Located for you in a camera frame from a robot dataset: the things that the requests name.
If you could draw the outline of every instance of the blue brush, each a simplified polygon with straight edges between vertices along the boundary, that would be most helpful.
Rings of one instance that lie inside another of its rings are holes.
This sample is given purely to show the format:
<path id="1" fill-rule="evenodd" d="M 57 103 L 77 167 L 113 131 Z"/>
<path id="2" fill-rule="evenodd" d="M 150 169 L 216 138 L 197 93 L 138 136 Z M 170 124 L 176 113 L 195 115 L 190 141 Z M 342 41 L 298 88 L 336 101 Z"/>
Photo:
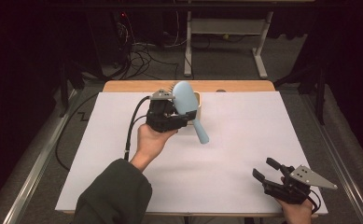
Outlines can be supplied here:
<path id="1" fill-rule="evenodd" d="M 173 103 L 175 104 L 175 109 L 177 110 L 178 114 L 184 115 L 189 111 L 198 110 L 198 100 L 193 93 L 192 87 L 187 81 L 180 81 L 175 84 L 172 92 L 175 96 L 175 99 L 173 99 Z M 203 126 L 201 125 L 201 122 L 198 119 L 194 119 L 192 123 L 195 127 L 195 131 L 199 137 L 200 142 L 202 144 L 208 143 L 209 138 Z"/>

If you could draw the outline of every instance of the white paper sheet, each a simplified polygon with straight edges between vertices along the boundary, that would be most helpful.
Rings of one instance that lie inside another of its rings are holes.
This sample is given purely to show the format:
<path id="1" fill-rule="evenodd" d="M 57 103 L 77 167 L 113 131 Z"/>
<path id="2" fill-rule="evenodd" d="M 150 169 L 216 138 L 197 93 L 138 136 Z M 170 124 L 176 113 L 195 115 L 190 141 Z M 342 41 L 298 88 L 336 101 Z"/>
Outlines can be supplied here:
<path id="1" fill-rule="evenodd" d="M 102 92 L 64 184 L 56 210 L 73 211 L 77 198 L 115 159 L 123 158 L 138 102 L 152 92 Z M 201 123 L 210 142 L 201 145 L 193 126 L 182 128 L 144 171 L 152 184 L 148 212 L 179 214 L 278 214 L 280 206 L 252 176 L 257 168 L 280 183 L 266 164 L 309 166 L 278 92 L 203 92 Z M 145 102 L 137 117 L 145 115 Z M 131 155 L 136 144 L 133 129 Z M 318 188 L 314 188 L 321 198 Z M 328 212 L 325 203 L 317 214 Z"/>

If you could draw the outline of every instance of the table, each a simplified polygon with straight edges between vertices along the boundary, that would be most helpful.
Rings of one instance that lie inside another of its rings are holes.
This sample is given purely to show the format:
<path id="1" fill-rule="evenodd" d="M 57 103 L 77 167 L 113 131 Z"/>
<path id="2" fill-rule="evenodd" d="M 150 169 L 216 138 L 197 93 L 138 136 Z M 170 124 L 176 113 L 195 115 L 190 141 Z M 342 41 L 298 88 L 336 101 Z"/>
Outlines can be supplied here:
<path id="1" fill-rule="evenodd" d="M 193 0 L 194 2 L 207 2 L 207 0 Z M 313 2 L 314 0 L 215 0 L 214 2 Z M 230 20 L 230 19 L 193 19 L 189 11 L 187 15 L 187 46 L 185 50 L 184 76 L 190 77 L 192 74 L 192 49 L 190 46 L 192 34 L 219 34 L 219 35 L 259 35 L 259 43 L 256 48 L 252 48 L 254 60 L 257 65 L 260 78 L 268 78 L 265 65 L 260 53 L 265 43 L 271 25 L 273 12 L 268 11 L 266 18 L 262 20 Z"/>
<path id="2" fill-rule="evenodd" d="M 77 197 L 94 177 L 112 160 L 122 158 L 127 127 L 139 99 L 173 83 L 110 81 L 105 84 L 56 210 L 74 212 Z M 257 168 L 268 179 L 280 182 L 280 174 L 265 163 L 267 157 L 287 165 L 296 162 L 308 165 L 279 93 L 266 80 L 195 80 L 190 84 L 202 94 L 201 122 L 211 140 L 201 145 L 191 126 L 180 129 L 169 139 L 166 149 L 145 170 L 154 189 L 147 213 L 166 216 L 281 216 L 279 205 L 263 193 L 261 184 L 252 177 L 252 168 Z M 235 104 L 239 107 L 229 110 Z M 146 112 L 147 104 L 142 105 L 139 113 Z M 119 119 L 119 115 L 125 113 L 130 116 Z M 135 142 L 133 134 L 131 157 Z M 318 214 L 327 212 L 323 202 Z"/>

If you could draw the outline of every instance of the dark green sleeve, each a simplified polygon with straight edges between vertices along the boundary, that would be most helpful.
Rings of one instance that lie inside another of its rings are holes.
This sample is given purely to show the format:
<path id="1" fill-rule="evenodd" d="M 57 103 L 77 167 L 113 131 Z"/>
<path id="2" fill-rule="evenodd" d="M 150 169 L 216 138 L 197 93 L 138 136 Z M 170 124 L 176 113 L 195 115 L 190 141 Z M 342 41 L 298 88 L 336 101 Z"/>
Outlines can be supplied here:
<path id="1" fill-rule="evenodd" d="M 139 224 L 151 195 L 139 170 L 123 159 L 113 161 L 79 196 L 73 224 Z"/>

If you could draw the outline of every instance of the person's left hand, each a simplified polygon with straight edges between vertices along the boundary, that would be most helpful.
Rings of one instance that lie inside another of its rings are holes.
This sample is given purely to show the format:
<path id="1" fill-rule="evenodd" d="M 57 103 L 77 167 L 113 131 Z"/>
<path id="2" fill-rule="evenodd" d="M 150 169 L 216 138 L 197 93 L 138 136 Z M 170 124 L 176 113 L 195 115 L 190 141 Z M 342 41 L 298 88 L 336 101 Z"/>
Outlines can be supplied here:
<path id="1" fill-rule="evenodd" d="M 138 128 L 137 151 L 135 152 L 131 164 L 143 172 L 147 166 L 159 155 L 167 140 L 177 133 L 172 130 L 166 133 L 158 133 L 147 124 L 142 124 Z"/>

